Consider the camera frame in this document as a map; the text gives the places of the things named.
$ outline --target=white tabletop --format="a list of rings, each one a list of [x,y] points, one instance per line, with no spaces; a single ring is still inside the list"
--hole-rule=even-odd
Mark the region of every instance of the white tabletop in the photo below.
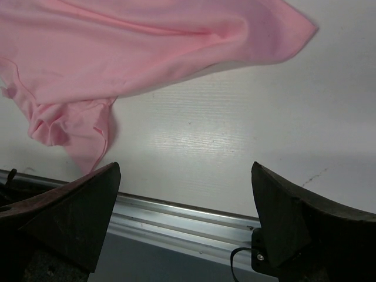
[[[122,192],[257,216],[250,170],[258,161],[376,213],[376,2],[288,2],[320,27],[292,60],[219,65],[115,102],[117,137],[100,165],[120,163]],[[0,101],[0,169],[80,176],[61,147],[27,136],[13,101]]]

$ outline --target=table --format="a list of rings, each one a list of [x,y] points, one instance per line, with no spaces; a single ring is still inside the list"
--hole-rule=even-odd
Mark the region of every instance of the table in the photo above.
[[[319,27],[292,60],[217,65],[177,84],[118,99],[120,191],[257,217],[254,161],[290,181],[376,213],[376,2],[289,0]],[[27,136],[0,99],[0,169],[71,181],[61,147]]]

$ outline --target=pink shirt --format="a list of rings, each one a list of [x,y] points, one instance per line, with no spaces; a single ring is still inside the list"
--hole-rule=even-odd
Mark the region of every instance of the pink shirt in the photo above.
[[[316,30],[282,0],[0,0],[0,77],[29,136],[87,173],[117,96],[218,62],[279,63]]]

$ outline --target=fabric fold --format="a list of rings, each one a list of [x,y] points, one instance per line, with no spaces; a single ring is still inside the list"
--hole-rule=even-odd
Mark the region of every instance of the fabric fold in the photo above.
[[[219,62],[279,63],[316,30],[282,0],[0,0],[0,77],[29,136],[87,173],[117,96]]]

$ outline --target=white table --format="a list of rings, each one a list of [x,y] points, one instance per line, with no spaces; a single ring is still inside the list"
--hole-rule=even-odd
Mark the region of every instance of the white table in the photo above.
[[[116,101],[118,135],[100,165],[120,163],[122,192],[256,217],[258,161],[376,213],[376,2],[288,2],[320,27],[294,59],[220,65],[211,71],[227,70]],[[0,127],[0,169],[80,176],[61,147],[27,137],[26,119],[5,98]]]

